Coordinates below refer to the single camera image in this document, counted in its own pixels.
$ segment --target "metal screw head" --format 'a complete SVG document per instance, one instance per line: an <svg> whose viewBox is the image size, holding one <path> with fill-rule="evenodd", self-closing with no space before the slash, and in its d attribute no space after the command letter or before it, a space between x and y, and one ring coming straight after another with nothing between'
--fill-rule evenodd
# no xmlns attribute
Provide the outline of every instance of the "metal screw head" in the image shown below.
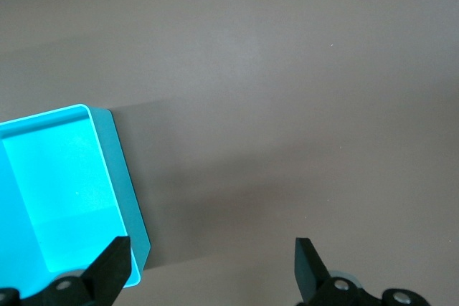
<svg viewBox="0 0 459 306"><path fill-rule="evenodd" d="M66 288L70 287L71 284L72 284L71 281L64 280L56 286L56 289L65 290Z"/></svg>
<svg viewBox="0 0 459 306"><path fill-rule="evenodd" d="M403 292L395 292L394 299L400 302L401 304L405 304L405 305L411 304L410 297Z"/></svg>
<svg viewBox="0 0 459 306"><path fill-rule="evenodd" d="M338 279L335 281L335 287L339 290L349 290L349 283L347 283L343 279Z"/></svg>

